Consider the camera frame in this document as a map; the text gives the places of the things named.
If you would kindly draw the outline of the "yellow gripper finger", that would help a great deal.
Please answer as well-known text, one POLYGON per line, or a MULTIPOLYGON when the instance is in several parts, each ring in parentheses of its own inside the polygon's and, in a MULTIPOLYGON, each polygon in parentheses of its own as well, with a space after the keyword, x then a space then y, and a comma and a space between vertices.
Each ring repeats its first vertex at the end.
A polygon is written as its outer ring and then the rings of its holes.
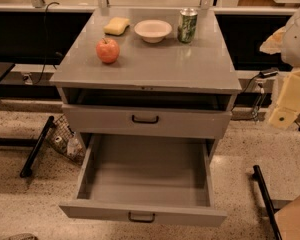
POLYGON ((282 49, 282 40, 286 30, 284 27, 276 30, 271 36, 269 36, 260 46, 260 51, 266 54, 280 53, 282 49))
POLYGON ((295 68, 284 79, 281 91, 268 122, 287 129, 300 114, 300 68, 295 68))

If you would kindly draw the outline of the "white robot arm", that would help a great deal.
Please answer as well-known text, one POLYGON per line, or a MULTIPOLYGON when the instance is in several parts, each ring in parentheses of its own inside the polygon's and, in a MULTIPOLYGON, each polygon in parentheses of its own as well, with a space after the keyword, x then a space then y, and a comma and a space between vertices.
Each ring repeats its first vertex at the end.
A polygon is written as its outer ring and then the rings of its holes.
POLYGON ((281 60, 293 67, 283 84, 268 122, 287 129, 300 114, 300 7, 284 27, 275 31, 260 46, 267 54, 281 54, 281 60))

